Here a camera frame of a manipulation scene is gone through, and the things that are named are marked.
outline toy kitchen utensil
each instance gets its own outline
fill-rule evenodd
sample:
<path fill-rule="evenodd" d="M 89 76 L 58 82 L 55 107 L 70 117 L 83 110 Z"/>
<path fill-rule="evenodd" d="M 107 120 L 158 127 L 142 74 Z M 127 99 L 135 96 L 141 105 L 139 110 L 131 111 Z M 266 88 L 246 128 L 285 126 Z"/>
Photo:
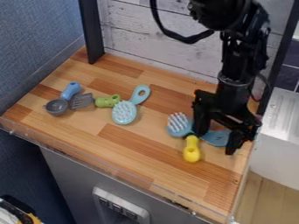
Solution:
<path fill-rule="evenodd" d="M 194 135 L 186 138 L 187 146 L 183 150 L 184 160 L 189 163 L 195 163 L 200 160 L 200 149 L 198 147 L 198 138 Z"/>
<path fill-rule="evenodd" d="M 129 124 L 137 116 L 136 105 L 144 102 L 150 96 L 150 88 L 147 86 L 138 86 L 128 101 L 120 101 L 112 110 L 112 118 L 115 123 Z"/>
<path fill-rule="evenodd" d="M 67 108 L 68 102 L 63 99 L 52 100 L 45 105 L 46 112 L 53 116 L 63 115 Z"/>
<path fill-rule="evenodd" d="M 72 97 L 81 91 L 81 85 L 79 82 L 70 82 L 66 89 L 61 93 L 60 98 L 66 100 L 67 102 L 72 99 Z"/>
<path fill-rule="evenodd" d="M 45 110 L 53 116 L 63 115 L 68 108 L 68 101 L 81 90 L 79 82 L 72 81 L 61 93 L 60 99 L 49 101 L 45 105 Z"/>
<path fill-rule="evenodd" d="M 118 94 L 114 94 L 106 98 L 96 98 L 94 104 L 98 108 L 113 108 L 121 100 L 122 98 Z"/>
<path fill-rule="evenodd" d="M 88 107 L 94 103 L 94 96 L 92 93 L 89 94 L 77 94 L 70 102 L 70 109 L 82 109 Z"/>
<path fill-rule="evenodd" d="M 193 134 L 192 125 L 193 120 L 179 112 L 169 115 L 166 129 L 172 137 L 187 137 Z M 230 133 L 230 130 L 209 130 L 201 139 L 215 147 L 226 147 Z"/>

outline wooden tabletop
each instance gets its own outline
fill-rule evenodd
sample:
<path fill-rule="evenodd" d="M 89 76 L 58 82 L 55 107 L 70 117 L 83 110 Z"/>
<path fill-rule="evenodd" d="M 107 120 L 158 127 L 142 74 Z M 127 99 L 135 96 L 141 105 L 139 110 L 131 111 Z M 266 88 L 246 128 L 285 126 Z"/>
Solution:
<path fill-rule="evenodd" d="M 78 81 L 84 93 L 94 97 L 120 94 L 128 100 L 137 85 L 148 85 L 151 96 L 138 106 L 137 119 L 125 126 L 112 121 L 111 108 L 68 110 L 60 117 L 46 113 L 43 106 L 59 98 L 70 81 Z M 214 92 L 215 85 L 110 54 L 89 65 L 82 49 L 10 108 L 1 124 L 33 142 L 64 151 L 116 178 L 225 222 L 251 144 L 226 156 L 223 148 L 202 142 L 204 159 L 196 164 L 185 162 L 184 140 L 170 137 L 165 125 L 170 113 L 182 111 L 192 116 L 195 89 Z"/>

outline blue-gray fabric panel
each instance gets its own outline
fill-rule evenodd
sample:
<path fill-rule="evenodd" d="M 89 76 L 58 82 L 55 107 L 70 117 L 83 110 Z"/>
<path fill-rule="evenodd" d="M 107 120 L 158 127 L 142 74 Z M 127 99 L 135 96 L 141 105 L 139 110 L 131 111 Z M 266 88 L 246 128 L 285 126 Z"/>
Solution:
<path fill-rule="evenodd" d="M 34 82 L 31 75 L 83 31 L 77 0 L 0 1 L 0 9 L 0 104 L 3 104 L 7 103 L 1 101 L 5 95 L 25 88 L 21 86 L 25 82 Z"/>
<path fill-rule="evenodd" d="M 32 207 L 44 223 L 74 223 L 38 146 L 0 130 L 0 196 L 6 194 Z"/>

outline green toy handle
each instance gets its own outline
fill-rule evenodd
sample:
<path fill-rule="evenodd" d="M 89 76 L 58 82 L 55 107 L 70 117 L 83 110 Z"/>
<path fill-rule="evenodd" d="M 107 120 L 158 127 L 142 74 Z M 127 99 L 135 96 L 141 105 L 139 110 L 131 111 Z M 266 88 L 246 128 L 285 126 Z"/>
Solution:
<path fill-rule="evenodd" d="M 96 98 L 94 104 L 98 108 L 113 108 L 121 100 L 122 98 L 118 94 L 114 94 L 107 98 Z"/>

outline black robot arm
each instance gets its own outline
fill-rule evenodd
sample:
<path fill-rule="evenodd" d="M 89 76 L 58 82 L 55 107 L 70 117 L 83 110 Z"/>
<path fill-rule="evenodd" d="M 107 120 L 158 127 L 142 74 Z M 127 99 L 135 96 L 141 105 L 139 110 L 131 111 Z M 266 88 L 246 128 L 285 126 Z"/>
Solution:
<path fill-rule="evenodd" d="M 267 42 L 270 33 L 268 14 L 254 0 L 190 0 L 193 19 L 208 30 L 184 37 L 163 27 L 156 0 L 149 0 L 156 23 L 168 37 L 193 44 L 220 32 L 223 41 L 222 62 L 216 94 L 195 92 L 193 131 L 203 136 L 211 120 L 230 129 L 226 154 L 232 155 L 246 141 L 254 140 L 261 122 L 248 110 L 254 80 L 266 68 Z"/>

